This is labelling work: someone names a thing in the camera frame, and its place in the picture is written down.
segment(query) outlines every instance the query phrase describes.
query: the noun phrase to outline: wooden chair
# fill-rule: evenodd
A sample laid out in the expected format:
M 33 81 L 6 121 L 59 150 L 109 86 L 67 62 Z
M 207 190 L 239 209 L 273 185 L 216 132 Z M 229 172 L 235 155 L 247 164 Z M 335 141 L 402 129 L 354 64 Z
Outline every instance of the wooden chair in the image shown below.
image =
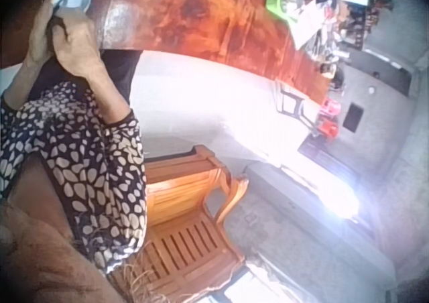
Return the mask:
M 190 302 L 221 288 L 239 268 L 244 255 L 228 240 L 223 221 L 243 197 L 248 180 L 232 178 L 215 154 L 198 145 L 187 154 L 149 159 L 145 245 L 115 270 L 110 281 L 126 293 L 145 274 L 147 289 L 171 302 Z M 227 198 L 213 218 L 205 199 L 220 187 Z

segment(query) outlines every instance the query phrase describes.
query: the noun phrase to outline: person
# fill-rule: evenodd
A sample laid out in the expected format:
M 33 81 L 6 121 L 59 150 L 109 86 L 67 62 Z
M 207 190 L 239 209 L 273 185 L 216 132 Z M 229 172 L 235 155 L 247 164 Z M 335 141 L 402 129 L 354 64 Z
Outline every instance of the person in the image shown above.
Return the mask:
M 120 302 L 103 276 L 141 248 L 147 221 L 129 106 L 141 52 L 101 55 L 94 23 L 62 9 L 52 56 L 52 12 L 45 0 L 1 96 L 0 270 L 29 302 Z

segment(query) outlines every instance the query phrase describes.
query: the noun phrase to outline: green basket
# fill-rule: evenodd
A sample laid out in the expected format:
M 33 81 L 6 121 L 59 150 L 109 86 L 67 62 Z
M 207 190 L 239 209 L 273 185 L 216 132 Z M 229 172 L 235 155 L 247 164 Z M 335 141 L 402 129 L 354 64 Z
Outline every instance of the green basket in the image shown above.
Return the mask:
M 280 3 L 281 3 L 281 0 L 267 0 L 265 7 L 274 15 L 286 21 L 287 23 L 296 23 L 297 20 L 295 18 L 292 18 L 287 13 L 283 12 L 282 6 L 280 5 Z

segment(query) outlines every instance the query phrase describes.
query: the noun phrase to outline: wooden table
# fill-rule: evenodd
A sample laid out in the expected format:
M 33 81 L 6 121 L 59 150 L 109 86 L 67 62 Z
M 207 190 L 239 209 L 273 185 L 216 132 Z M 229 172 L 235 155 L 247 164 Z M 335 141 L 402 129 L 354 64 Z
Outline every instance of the wooden table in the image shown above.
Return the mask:
M 41 0 L 26 0 L 3 23 L 1 67 L 21 62 Z M 285 22 L 265 0 L 93 0 L 104 49 L 158 50 L 220 62 L 279 79 L 321 104 L 328 80 L 295 51 Z

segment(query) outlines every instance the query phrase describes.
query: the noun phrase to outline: polka dot dress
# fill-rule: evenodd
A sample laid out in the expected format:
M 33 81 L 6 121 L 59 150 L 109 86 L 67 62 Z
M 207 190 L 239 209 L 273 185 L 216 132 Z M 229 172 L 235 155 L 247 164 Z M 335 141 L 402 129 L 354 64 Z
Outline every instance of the polka dot dress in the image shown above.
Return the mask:
M 104 274 L 143 245 L 143 148 L 137 119 L 105 125 L 92 91 L 63 82 L 19 111 L 1 97 L 0 198 L 37 154 L 61 200 L 78 250 Z

